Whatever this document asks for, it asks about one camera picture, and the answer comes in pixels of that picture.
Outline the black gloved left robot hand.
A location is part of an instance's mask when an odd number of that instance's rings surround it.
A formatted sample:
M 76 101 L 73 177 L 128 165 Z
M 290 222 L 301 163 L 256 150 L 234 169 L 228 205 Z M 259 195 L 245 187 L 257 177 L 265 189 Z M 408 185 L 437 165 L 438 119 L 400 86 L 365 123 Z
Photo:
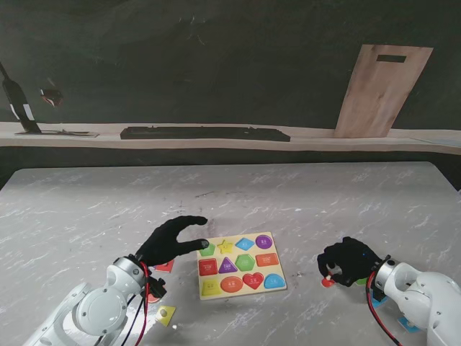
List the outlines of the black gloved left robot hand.
M 202 216 L 179 216 L 170 219 L 153 231 L 135 253 L 135 258 L 148 267 L 154 267 L 164 265 L 178 256 L 206 249 L 209 246 L 206 239 L 178 242 L 177 237 L 188 226 L 203 226 L 207 222 Z

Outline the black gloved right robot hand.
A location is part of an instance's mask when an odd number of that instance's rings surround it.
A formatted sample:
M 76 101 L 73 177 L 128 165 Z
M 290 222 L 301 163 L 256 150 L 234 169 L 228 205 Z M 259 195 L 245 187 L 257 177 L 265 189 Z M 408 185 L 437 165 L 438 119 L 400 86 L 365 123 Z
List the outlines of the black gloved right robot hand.
M 368 278 L 380 259 L 365 243 L 345 236 L 341 242 L 326 247 L 317 256 L 318 269 L 325 278 L 350 287 L 357 280 Z

